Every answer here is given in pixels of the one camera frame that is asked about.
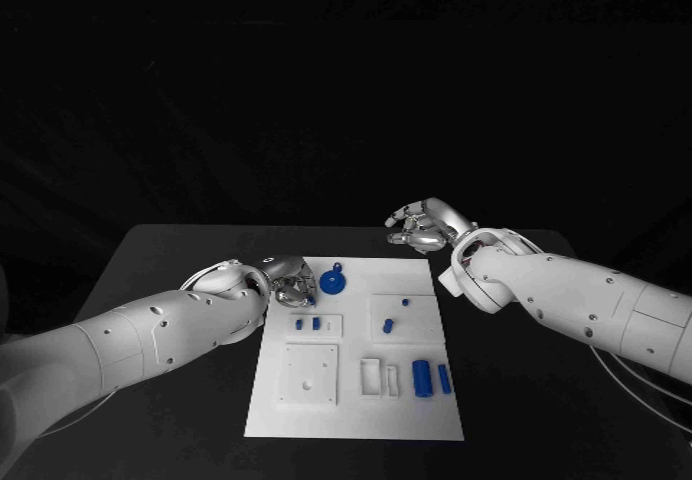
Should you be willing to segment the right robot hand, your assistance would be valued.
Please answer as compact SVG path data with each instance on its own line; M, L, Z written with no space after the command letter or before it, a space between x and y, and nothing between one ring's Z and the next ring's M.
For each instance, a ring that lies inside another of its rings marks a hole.
M446 245L455 247L464 236L477 229L458 211L438 198L406 204L389 215L384 226L402 222L402 230L389 233L390 244L406 245L417 253L439 251Z

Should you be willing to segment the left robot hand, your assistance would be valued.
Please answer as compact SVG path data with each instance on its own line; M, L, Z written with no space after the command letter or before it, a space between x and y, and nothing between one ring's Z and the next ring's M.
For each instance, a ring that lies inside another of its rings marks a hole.
M262 272L275 301L288 308L315 305L316 283L312 270L298 255L273 256L253 264Z

